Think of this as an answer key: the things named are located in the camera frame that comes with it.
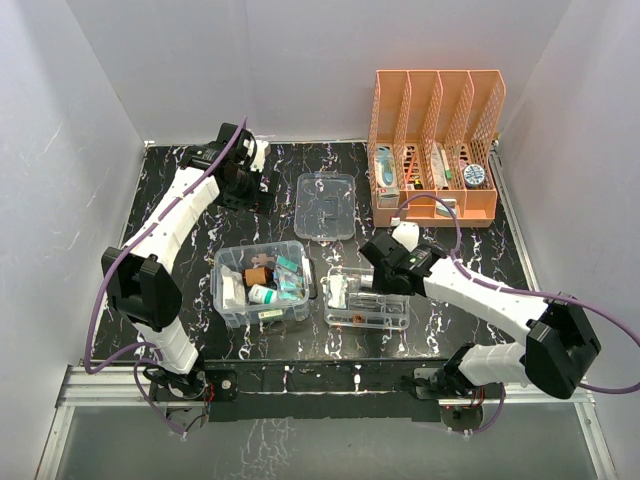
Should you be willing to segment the teal tape packet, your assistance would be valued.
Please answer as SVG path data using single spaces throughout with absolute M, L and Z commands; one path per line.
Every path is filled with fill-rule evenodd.
M 298 274 L 298 265 L 278 255 L 276 257 L 274 279 L 278 294 L 282 299 L 293 300 L 305 295 L 304 280 Z

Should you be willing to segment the white gauze pad packet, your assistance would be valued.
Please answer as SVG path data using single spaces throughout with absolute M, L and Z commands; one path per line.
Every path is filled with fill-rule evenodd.
M 242 274 L 222 265 L 220 267 L 222 285 L 222 307 L 240 308 L 247 305 L 246 289 Z

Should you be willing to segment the brown orange-capped bottle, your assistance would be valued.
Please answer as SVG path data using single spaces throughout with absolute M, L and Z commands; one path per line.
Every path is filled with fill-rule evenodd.
M 274 272 L 266 266 L 248 268 L 242 271 L 242 280 L 246 287 L 267 286 L 273 281 Z

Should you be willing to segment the clear divider tray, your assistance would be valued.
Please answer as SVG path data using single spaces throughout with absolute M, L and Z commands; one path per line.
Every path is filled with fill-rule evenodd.
M 331 309 L 327 305 L 327 281 L 332 274 L 343 274 L 347 277 L 347 306 L 345 309 Z M 361 274 L 373 274 L 373 269 L 345 266 L 335 266 L 329 269 L 323 281 L 325 322 L 330 326 L 340 327 L 406 330 L 410 324 L 409 297 L 381 295 L 373 290 L 359 290 L 358 283 Z M 364 324 L 355 325 L 352 322 L 352 317 L 356 314 L 364 317 Z

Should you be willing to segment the white teal dressing packet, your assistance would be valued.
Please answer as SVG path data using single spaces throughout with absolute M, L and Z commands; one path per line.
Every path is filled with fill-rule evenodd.
M 343 274 L 332 274 L 327 281 L 327 305 L 331 309 L 345 309 L 348 289 L 347 277 Z

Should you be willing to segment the clear plastic medicine box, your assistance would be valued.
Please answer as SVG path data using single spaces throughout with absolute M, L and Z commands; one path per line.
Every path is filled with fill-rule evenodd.
M 214 256 L 211 294 L 229 328 L 302 321 L 317 298 L 314 265 L 298 241 L 223 248 Z

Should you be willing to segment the white blue bandage roll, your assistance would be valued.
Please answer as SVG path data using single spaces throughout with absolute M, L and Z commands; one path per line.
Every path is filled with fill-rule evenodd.
M 373 290 L 373 274 L 361 274 L 359 277 L 358 289 L 365 291 Z

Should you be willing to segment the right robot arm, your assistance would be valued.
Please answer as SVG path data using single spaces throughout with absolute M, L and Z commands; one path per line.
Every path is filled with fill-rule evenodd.
M 443 367 L 417 385 L 442 395 L 466 397 L 488 384 L 532 384 L 568 399 L 601 351 L 584 309 L 574 298 L 514 293 L 429 243 L 408 250 L 387 232 L 360 249 L 373 266 L 372 289 L 381 295 L 420 295 L 448 303 L 499 328 L 511 342 L 467 343 Z

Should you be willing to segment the white green-label bottle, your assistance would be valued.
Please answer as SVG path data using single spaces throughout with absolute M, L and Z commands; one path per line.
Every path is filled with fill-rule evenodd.
M 269 305 L 278 300 L 278 292 L 272 288 L 255 284 L 249 290 L 248 299 L 251 303 Z

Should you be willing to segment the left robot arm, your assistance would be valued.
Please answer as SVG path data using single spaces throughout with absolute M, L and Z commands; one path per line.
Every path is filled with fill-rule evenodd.
M 229 211 L 271 212 L 279 175 L 262 188 L 270 145 L 245 125 L 224 123 L 215 140 L 185 149 L 173 181 L 147 221 L 120 248 L 101 258 L 104 280 L 97 303 L 127 318 L 154 359 L 154 383 L 186 399 L 206 388 L 204 360 L 179 319 L 183 296 L 171 272 L 182 245 L 212 205 Z

